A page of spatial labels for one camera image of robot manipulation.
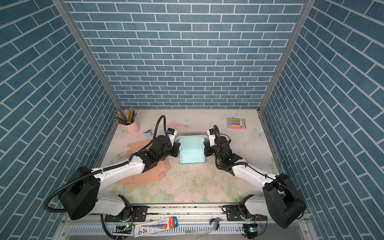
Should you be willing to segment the light teal paper box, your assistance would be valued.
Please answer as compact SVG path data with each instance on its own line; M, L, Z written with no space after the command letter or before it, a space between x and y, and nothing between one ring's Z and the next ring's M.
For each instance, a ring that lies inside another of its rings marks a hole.
M207 136L180 136L176 142L180 144L179 156L182 165L204 164L206 156L204 154L204 142L208 140Z

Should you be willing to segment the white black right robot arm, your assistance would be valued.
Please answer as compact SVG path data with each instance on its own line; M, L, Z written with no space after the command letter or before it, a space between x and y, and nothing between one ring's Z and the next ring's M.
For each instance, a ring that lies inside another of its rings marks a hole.
M252 166L233 153L225 137L215 134L209 134L209 139L204 141L204 154L215 157L217 169L241 178L263 192L263 199L248 195L239 202L237 212L245 220L262 215L286 229L304 216L307 206L288 175L274 175Z

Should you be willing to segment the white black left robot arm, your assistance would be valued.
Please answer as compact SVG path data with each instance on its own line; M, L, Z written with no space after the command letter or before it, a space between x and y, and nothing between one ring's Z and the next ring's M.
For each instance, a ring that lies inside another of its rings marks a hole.
M64 188L59 200L71 220L89 214L119 216L126 220L132 211L128 199L123 195L103 195L101 191L122 179L151 170L169 156L177 157L180 145L172 142L171 137L158 136L151 140L148 149L131 154L124 162L92 170L78 168L70 178L74 184Z

